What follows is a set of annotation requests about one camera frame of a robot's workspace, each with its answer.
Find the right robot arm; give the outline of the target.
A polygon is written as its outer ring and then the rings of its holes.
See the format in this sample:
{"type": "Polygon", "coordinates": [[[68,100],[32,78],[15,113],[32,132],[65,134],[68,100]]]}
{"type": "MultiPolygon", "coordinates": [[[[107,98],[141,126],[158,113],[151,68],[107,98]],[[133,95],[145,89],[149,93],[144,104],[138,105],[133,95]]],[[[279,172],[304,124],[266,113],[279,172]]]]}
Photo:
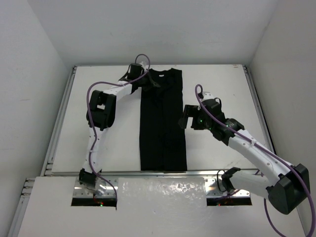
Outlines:
{"type": "Polygon", "coordinates": [[[203,100],[200,105],[185,105],[179,119],[181,128],[187,127],[189,118],[193,119],[192,129],[210,131],[216,140],[243,155],[264,174],[254,177],[240,168],[230,168],[221,176],[225,192],[246,189],[267,199],[285,215],[310,197],[308,169],[275,158],[239,121],[225,117],[219,98],[203,100]]]}

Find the black t-shirt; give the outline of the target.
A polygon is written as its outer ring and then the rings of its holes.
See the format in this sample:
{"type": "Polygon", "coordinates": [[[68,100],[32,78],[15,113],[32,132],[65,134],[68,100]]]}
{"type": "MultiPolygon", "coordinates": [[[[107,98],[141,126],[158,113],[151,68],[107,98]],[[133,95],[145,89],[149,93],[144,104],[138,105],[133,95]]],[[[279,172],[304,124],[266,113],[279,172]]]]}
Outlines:
{"type": "Polygon", "coordinates": [[[178,124],[183,113],[182,71],[151,69],[150,76],[159,86],[141,91],[141,170],[186,171],[185,131],[178,124]]]}

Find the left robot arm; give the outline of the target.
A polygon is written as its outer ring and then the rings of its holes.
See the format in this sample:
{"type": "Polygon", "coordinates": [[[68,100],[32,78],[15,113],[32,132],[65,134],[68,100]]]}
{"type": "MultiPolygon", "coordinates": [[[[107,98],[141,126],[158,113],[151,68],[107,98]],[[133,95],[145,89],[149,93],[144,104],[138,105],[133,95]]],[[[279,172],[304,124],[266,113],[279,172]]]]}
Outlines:
{"type": "Polygon", "coordinates": [[[149,75],[149,68],[138,63],[130,64],[117,83],[100,81],[89,87],[86,95],[86,119],[90,135],[87,155],[79,172],[80,184],[97,192],[105,184],[113,187],[109,180],[101,177],[102,166],[98,157],[100,144],[114,124],[117,102],[139,88],[151,87],[160,86],[149,75]]]}

